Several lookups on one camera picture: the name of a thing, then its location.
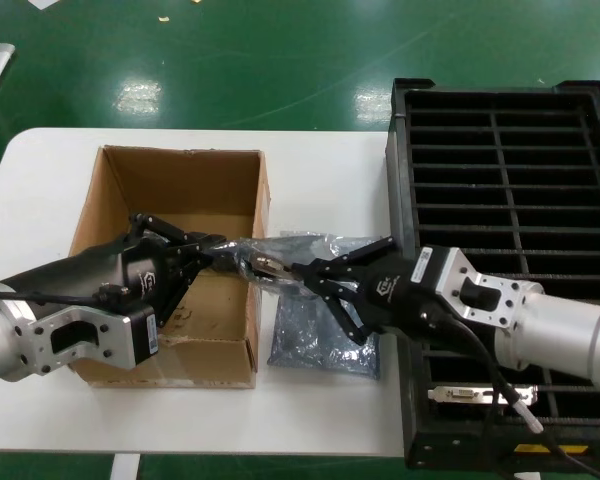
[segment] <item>black storage tray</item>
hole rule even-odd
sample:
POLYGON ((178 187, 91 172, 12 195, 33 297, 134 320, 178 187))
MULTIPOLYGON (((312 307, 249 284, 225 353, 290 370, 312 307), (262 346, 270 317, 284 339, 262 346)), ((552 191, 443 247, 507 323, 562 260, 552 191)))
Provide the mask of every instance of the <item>black storage tray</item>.
MULTIPOLYGON (((600 303, 600 82, 467 91, 398 79, 386 149, 391 229, 404 255, 461 247, 483 273, 541 283, 547 294, 600 303)), ((436 404, 437 385, 483 384, 477 362, 399 342, 405 458, 410 468, 486 469, 485 408, 436 404)), ((600 392, 586 380, 529 367, 504 370, 537 385, 531 410, 561 444, 587 446, 600 469, 600 392)), ((511 471, 568 471, 559 459, 515 453, 534 439, 509 409, 493 447, 511 471)))

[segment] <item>logo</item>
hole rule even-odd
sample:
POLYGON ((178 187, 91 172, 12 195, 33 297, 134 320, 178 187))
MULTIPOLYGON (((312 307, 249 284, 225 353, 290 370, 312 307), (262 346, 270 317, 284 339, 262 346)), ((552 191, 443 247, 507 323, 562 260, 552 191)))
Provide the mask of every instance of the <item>logo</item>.
POLYGON ((380 280, 380 282, 378 282, 376 292, 378 292, 378 295, 381 297, 388 296, 387 301, 390 302, 391 296, 393 295, 393 290, 396 288, 396 283, 398 283, 398 280, 400 280, 400 275, 393 279, 391 277, 385 277, 384 280, 380 280))
POLYGON ((380 283, 378 283, 378 286, 376 287, 376 292, 378 292, 378 295, 380 295, 381 297, 384 297, 390 291, 391 291, 391 279, 389 277, 380 281, 380 283))
POLYGON ((151 290, 156 287, 156 274, 147 272, 144 275, 138 273, 138 276, 140 277, 140 286, 142 287, 142 298, 144 298, 145 295, 151 293, 151 290))

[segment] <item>white table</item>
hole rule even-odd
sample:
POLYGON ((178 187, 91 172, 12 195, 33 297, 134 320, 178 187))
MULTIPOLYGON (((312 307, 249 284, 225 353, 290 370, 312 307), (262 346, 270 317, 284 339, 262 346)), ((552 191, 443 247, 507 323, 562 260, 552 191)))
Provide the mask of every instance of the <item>white table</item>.
MULTIPOLYGON (((281 230, 387 235, 385 133, 35 129, 0 165, 0 279, 65 257, 100 145, 260 149, 281 230)), ((269 368, 265 295, 250 391, 91 389, 68 369, 0 380, 0 450, 402 456, 395 343, 383 379, 269 368)))

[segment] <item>plastic bag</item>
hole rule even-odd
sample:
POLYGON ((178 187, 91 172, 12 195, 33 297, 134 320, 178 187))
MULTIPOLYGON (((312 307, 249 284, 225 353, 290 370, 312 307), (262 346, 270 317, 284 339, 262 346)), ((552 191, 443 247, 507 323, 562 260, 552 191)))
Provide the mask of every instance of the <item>plastic bag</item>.
MULTIPOLYGON (((279 294, 268 364, 278 367, 315 368, 340 373, 380 377, 378 335, 363 346, 342 331, 324 301, 291 279, 256 275, 249 259, 263 253, 286 265, 310 263, 315 258, 332 259, 364 247, 377 238, 346 238, 335 235, 284 234, 267 239, 242 239, 214 247, 214 268, 237 271, 250 282, 279 294)), ((355 309, 343 302, 351 318, 360 325, 355 309)))

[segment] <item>open cardboard box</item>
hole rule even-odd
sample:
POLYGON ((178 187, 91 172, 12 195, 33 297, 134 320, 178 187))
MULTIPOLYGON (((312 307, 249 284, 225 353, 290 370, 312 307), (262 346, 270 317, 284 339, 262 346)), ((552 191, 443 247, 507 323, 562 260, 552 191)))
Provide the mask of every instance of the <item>open cardboard box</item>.
MULTIPOLYGON (((71 255, 127 231, 130 213, 233 240, 264 237, 268 212, 261 152, 106 146, 96 158, 71 255)), ((252 388, 259 305, 260 292, 241 278, 204 270, 159 332, 157 355, 131 371, 88 359, 73 369, 97 387, 252 388)))

